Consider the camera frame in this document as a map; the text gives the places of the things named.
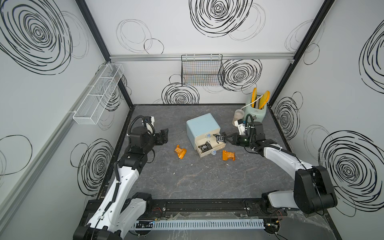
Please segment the light blue drawer box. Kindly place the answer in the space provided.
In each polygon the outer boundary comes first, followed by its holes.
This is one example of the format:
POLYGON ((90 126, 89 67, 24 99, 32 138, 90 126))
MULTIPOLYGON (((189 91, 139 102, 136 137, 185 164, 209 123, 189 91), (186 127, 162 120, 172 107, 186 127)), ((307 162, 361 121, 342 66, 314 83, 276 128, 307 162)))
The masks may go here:
POLYGON ((211 113, 190 119, 187 124, 187 136, 200 158, 214 155, 218 150, 223 149, 226 143, 217 143, 214 134, 221 135, 221 127, 211 113), (212 149, 202 153, 199 146, 209 142, 212 149))

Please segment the black cookie packet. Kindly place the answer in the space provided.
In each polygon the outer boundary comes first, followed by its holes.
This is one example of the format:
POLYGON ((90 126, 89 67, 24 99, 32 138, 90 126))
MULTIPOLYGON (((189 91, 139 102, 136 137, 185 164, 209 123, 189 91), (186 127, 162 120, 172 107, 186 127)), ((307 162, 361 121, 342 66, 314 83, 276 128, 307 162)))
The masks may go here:
POLYGON ((206 142, 205 144, 199 146, 199 149, 201 150, 202 153, 205 153, 205 152, 211 150, 212 146, 209 142, 206 142))
POLYGON ((216 142, 219 143, 226 143, 225 136, 220 134, 214 134, 214 137, 216 138, 216 142))

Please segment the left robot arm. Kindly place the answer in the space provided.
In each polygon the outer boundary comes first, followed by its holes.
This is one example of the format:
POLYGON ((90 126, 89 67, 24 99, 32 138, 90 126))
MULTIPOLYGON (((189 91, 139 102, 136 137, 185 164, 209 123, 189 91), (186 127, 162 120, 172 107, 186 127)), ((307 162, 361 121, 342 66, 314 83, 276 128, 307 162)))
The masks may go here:
POLYGON ((148 162, 148 154, 168 142, 169 130, 157 133, 154 122, 152 116, 137 116, 130 124, 129 145, 114 163, 113 185, 89 221, 77 227, 74 240, 122 240, 142 215, 151 212, 150 194, 137 193, 131 200, 128 194, 148 162))

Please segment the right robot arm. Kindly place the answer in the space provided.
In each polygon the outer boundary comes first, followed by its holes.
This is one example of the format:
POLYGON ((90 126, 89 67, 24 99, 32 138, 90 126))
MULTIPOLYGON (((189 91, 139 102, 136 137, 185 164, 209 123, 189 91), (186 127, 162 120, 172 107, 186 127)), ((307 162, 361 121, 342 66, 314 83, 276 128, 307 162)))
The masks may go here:
POLYGON ((236 133, 223 133, 227 143, 272 161, 294 180, 293 190, 272 191, 262 195, 262 207, 265 210, 287 208, 310 215, 323 214, 325 210, 338 205, 325 167, 304 162, 294 153, 284 150, 277 142, 267 139, 262 123, 254 121, 251 115, 246 116, 244 123, 237 122, 237 127, 236 133))

